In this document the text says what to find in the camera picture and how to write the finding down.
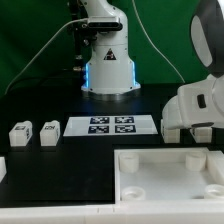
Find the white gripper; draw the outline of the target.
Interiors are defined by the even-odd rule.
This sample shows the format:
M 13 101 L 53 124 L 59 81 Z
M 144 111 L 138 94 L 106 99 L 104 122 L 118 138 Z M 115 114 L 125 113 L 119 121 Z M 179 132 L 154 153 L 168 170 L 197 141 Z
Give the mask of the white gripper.
M 178 88 L 162 111 L 166 129 L 212 127 L 224 129 L 224 75 Z

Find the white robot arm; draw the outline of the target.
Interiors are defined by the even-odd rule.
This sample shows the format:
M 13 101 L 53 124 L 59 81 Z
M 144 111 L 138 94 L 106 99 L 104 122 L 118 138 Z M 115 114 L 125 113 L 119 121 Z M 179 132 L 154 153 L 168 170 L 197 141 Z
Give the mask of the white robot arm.
M 82 89 L 97 96 L 120 96 L 140 88 L 128 55 L 128 20 L 107 0 L 81 0 L 87 28 L 94 32 L 92 56 Z M 191 42 L 206 79 L 178 88 L 162 111 L 167 129 L 224 129 L 224 0 L 200 0 L 190 25 Z

